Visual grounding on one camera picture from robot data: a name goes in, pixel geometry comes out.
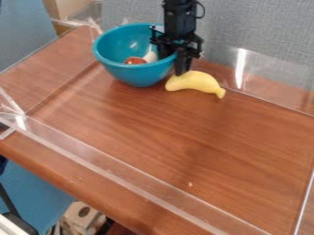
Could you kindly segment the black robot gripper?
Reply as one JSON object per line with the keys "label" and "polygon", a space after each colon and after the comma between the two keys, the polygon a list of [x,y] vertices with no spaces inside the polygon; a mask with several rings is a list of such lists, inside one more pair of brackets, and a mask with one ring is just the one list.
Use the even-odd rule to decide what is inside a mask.
{"label": "black robot gripper", "polygon": [[201,38],[196,35],[197,0],[163,0],[163,25],[149,27],[150,43],[156,45],[157,58],[165,59],[175,54],[175,75],[188,72],[192,59],[200,58]]}

